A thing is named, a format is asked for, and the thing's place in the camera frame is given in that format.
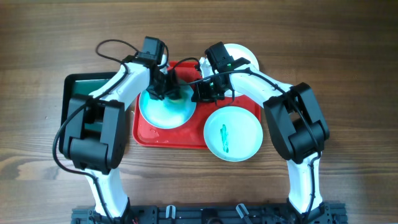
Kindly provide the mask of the yellow green sponge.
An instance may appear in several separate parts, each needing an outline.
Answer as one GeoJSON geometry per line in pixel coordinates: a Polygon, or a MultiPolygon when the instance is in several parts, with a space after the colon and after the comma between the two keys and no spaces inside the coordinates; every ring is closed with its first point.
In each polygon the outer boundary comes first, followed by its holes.
{"type": "Polygon", "coordinates": [[[185,101],[184,97],[181,95],[178,95],[178,96],[173,95],[173,96],[168,97],[168,99],[171,103],[175,103],[175,104],[183,103],[185,101]]]}

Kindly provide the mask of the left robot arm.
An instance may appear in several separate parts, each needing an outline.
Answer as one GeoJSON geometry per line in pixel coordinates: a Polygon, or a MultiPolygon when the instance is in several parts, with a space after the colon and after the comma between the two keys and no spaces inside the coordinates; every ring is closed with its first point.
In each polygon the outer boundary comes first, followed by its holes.
{"type": "Polygon", "coordinates": [[[153,100],[179,100],[175,75],[167,71],[169,50],[155,37],[145,37],[142,50],[118,60],[120,69],[73,74],[63,90],[62,123],[52,146],[59,168],[84,175],[95,197],[87,223],[134,223],[118,166],[127,142],[126,111],[142,91],[153,100]]]}

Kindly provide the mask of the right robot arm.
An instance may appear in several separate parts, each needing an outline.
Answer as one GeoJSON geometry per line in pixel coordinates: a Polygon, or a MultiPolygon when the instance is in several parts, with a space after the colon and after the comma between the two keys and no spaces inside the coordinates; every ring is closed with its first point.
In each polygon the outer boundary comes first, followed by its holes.
{"type": "Polygon", "coordinates": [[[199,66],[203,78],[192,83],[193,101],[216,102],[230,90],[261,106],[271,141],[287,161],[290,206],[301,218],[319,216],[323,203],[319,163],[330,131],[310,86],[286,84],[268,77],[243,56],[233,58],[222,42],[205,50],[199,66]]]}

